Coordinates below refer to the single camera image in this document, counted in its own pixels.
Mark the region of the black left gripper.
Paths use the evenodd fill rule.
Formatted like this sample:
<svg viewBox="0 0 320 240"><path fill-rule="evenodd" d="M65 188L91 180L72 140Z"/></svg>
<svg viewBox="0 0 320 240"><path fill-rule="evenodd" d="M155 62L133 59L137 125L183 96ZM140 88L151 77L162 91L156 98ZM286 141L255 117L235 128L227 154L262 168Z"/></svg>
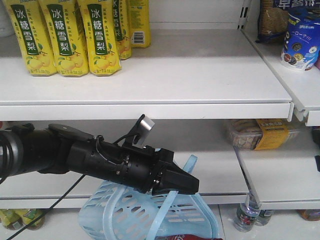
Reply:
<svg viewBox="0 0 320 240"><path fill-rule="evenodd" d="M76 141L66 165L70 171L132 187L141 193L152 190L153 196L170 191L194 195L200 184L191 175L195 164L182 169L173 157L174 153L164 148L119 146L102 140Z"/></svg>

